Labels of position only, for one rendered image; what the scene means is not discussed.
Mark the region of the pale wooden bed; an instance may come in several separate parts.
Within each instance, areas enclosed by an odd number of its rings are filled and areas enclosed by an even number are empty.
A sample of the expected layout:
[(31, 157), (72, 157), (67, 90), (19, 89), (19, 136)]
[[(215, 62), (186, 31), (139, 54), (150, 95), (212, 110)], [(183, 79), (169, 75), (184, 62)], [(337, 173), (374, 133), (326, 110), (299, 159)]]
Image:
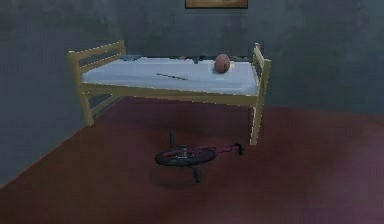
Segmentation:
[(220, 75), (212, 60), (140, 57), (126, 54), (122, 40), (67, 53), (85, 122), (120, 97), (133, 96), (253, 109), (249, 144), (258, 142), (262, 110), (270, 77), (271, 61), (260, 46), (253, 48), (250, 62), (232, 61)]

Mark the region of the thin dark stick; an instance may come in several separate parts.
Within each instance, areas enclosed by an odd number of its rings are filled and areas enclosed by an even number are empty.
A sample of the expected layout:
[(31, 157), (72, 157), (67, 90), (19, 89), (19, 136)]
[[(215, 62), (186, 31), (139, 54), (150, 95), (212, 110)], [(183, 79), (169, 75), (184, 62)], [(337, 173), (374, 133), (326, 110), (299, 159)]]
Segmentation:
[(162, 77), (167, 77), (167, 78), (172, 78), (172, 79), (178, 79), (178, 80), (189, 80), (188, 78), (174, 76), (174, 75), (168, 75), (168, 74), (163, 74), (163, 73), (157, 73), (156, 75), (162, 76)]

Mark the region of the red and black unicycle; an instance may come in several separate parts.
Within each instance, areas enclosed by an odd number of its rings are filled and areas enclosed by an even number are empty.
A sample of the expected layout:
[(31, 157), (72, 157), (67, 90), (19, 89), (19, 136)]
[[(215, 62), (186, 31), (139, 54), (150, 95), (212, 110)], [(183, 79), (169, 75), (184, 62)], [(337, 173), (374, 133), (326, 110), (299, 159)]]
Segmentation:
[(155, 156), (155, 162), (167, 167), (189, 167), (193, 170), (193, 177), (196, 183), (201, 180), (198, 166), (213, 161), (218, 154), (236, 151), (239, 155), (244, 154), (245, 147), (241, 143), (234, 143), (230, 146), (218, 148), (213, 146), (187, 147), (177, 145), (174, 141), (174, 133), (169, 135), (170, 148), (159, 152)]

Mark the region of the brown basketball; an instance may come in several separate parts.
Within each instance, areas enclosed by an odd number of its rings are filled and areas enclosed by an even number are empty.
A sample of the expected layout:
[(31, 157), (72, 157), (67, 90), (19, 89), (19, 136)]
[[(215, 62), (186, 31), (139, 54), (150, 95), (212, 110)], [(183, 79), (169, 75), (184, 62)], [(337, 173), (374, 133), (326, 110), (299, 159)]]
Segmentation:
[(219, 74), (226, 73), (230, 68), (231, 62), (227, 54), (220, 54), (216, 57), (214, 62), (214, 69)]

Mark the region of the brown framed picture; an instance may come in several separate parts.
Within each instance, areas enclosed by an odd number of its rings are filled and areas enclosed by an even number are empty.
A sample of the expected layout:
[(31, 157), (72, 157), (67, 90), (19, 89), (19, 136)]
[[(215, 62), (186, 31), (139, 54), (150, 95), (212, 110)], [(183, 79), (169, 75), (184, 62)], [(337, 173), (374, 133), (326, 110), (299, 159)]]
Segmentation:
[(185, 0), (187, 9), (196, 8), (247, 8), (248, 0)]

